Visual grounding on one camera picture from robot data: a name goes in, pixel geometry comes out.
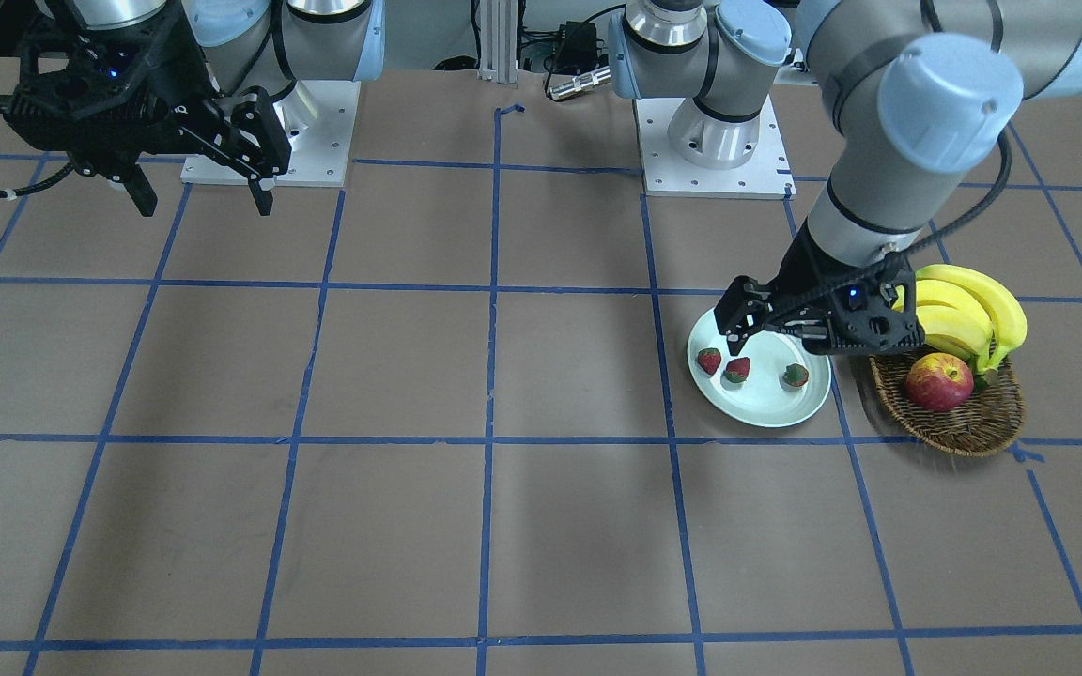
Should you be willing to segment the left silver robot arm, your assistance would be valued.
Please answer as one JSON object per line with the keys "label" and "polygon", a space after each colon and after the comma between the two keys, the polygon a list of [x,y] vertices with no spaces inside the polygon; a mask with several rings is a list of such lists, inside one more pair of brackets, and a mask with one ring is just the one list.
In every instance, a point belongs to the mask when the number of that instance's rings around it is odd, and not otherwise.
{"label": "left silver robot arm", "polygon": [[757,125],[793,50],[845,146],[767,283],[742,275],[714,316],[738,356],[761,332],[816,355],[926,339],[907,257],[1027,101],[1082,96],[1082,1],[628,1],[610,18],[613,89],[679,98],[691,124]]}

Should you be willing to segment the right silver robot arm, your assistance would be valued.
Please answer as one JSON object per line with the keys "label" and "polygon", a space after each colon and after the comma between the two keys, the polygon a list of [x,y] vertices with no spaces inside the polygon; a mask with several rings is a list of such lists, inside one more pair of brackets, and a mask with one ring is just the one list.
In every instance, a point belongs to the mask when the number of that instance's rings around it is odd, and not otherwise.
{"label": "right silver robot arm", "polygon": [[138,158],[192,181],[339,187],[356,96],[385,65],[379,1],[41,1],[0,115],[35,149],[106,178],[143,217]]}

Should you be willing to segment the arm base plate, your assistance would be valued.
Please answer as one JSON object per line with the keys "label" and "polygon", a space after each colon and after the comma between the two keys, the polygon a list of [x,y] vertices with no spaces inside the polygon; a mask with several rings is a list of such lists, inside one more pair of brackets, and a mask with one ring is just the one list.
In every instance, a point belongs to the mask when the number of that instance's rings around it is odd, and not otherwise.
{"label": "arm base plate", "polygon": [[730,123],[694,100],[634,102],[645,193],[658,197],[784,200],[797,196],[776,111]]}
{"label": "arm base plate", "polygon": [[360,82],[306,80],[274,104],[292,153],[268,188],[344,187],[361,91]]}

